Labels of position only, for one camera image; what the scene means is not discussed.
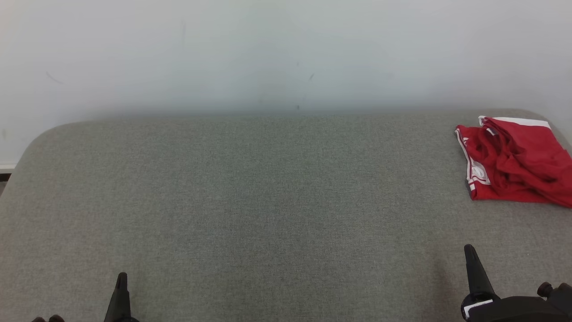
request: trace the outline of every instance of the white wall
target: white wall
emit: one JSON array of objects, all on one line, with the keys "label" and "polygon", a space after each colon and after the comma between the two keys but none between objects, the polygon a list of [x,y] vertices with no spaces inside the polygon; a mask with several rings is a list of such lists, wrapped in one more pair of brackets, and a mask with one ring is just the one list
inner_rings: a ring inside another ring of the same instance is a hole
[{"label": "white wall", "polygon": [[524,108],[562,128],[571,31],[570,0],[0,0],[0,164],[113,109]]}]

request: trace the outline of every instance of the red garment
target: red garment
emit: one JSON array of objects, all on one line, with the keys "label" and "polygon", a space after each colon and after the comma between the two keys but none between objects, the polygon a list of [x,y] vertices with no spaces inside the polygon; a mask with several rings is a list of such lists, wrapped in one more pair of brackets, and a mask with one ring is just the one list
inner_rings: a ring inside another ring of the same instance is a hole
[{"label": "red garment", "polygon": [[471,199],[552,202],[572,207],[572,158],[548,122],[479,118],[481,127],[457,126],[467,157]]}]

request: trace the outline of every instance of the gray fabric surface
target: gray fabric surface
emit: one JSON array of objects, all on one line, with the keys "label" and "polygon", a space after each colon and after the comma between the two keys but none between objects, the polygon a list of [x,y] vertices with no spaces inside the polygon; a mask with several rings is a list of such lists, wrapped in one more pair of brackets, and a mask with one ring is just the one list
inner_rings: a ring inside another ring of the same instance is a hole
[{"label": "gray fabric surface", "polygon": [[0,198],[1,319],[102,321],[126,271],[142,322],[461,321],[466,243],[501,297],[572,282],[569,209],[469,198],[453,130],[483,114],[540,118],[203,117],[50,130]]}]

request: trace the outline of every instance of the folded red clothing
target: folded red clothing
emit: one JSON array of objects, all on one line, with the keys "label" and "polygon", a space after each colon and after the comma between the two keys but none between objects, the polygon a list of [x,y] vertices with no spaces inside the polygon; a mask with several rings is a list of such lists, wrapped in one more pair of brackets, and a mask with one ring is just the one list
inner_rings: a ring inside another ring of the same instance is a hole
[{"label": "folded red clothing", "polygon": [[572,158],[546,121],[479,117],[457,126],[471,198],[552,202],[572,207]]}]

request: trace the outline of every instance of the white baseboard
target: white baseboard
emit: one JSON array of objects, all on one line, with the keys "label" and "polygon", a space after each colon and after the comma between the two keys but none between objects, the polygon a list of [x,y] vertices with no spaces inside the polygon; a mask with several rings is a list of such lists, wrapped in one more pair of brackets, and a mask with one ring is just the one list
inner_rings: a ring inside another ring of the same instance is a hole
[{"label": "white baseboard", "polygon": [[15,164],[0,164],[0,174],[12,173],[16,168]]}]

